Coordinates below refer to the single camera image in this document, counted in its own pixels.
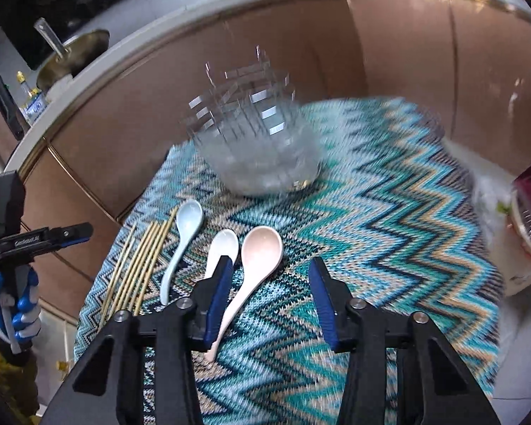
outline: yellow sleeve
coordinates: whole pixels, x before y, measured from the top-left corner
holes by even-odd
[[[0,394],[23,425],[38,423],[37,362],[33,353],[22,366],[7,362],[0,352]]]

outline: spoon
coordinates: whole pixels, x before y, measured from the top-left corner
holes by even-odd
[[[204,355],[207,361],[214,361],[218,345],[227,327],[230,325],[244,302],[252,295],[255,289],[278,268],[283,256],[283,243],[281,237],[273,228],[261,225],[250,230],[244,244],[242,244],[242,266],[244,267],[244,281],[238,294],[228,305],[216,342]]]
[[[196,235],[197,231],[202,224],[204,219],[204,212],[202,207],[197,200],[188,199],[185,201],[179,211],[177,211],[177,230],[179,230],[179,245],[171,257],[171,262],[165,270],[163,275],[163,280],[161,280],[160,288],[160,300],[163,305],[168,305],[169,303],[169,286],[171,285],[171,280],[175,274],[175,269],[179,264],[179,261],[183,257],[187,246]]]
[[[204,278],[207,279],[212,276],[222,255],[227,255],[232,260],[232,263],[235,263],[239,248],[238,237],[232,230],[219,231],[212,239],[210,248],[208,248],[207,269],[204,273]]]

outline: gloved hand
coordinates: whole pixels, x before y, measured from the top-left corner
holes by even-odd
[[[4,318],[2,316],[2,307],[8,306],[12,314],[12,325],[16,332],[16,340],[18,343],[23,344],[29,342],[34,338],[41,330],[40,313],[41,307],[37,305],[39,299],[39,289],[37,273],[31,267],[29,267],[27,273],[28,282],[24,289],[23,294],[16,308],[13,308],[14,298],[4,291],[4,276],[0,273],[0,339],[6,343],[10,343],[8,334],[6,332],[6,326],[4,325]]]

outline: glove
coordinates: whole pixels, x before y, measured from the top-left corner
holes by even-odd
[[[4,318],[2,315],[2,308],[9,307],[12,313],[12,326],[16,334],[18,343],[23,344],[31,341],[41,330],[40,313],[41,307],[37,305],[39,299],[39,289],[37,273],[29,266],[27,272],[28,281],[24,292],[18,299],[15,308],[14,297],[4,291],[4,276],[0,273],[0,339],[6,343],[10,343],[6,326],[4,325]]]

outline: screw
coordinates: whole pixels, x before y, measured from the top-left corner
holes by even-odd
[[[425,324],[426,322],[429,322],[429,315],[424,312],[415,312],[413,314],[413,319],[416,323]]]
[[[366,302],[364,299],[359,299],[358,297],[354,297],[354,299],[350,300],[350,306],[357,310],[366,308],[366,305],[368,305],[368,302]]]
[[[193,301],[188,297],[182,297],[177,302],[175,302],[175,305],[181,308],[182,310],[186,310],[187,308],[191,308],[191,306],[193,306]]]
[[[126,310],[119,310],[114,314],[114,320],[121,323],[122,321],[128,319],[128,316],[130,316],[129,312]]]

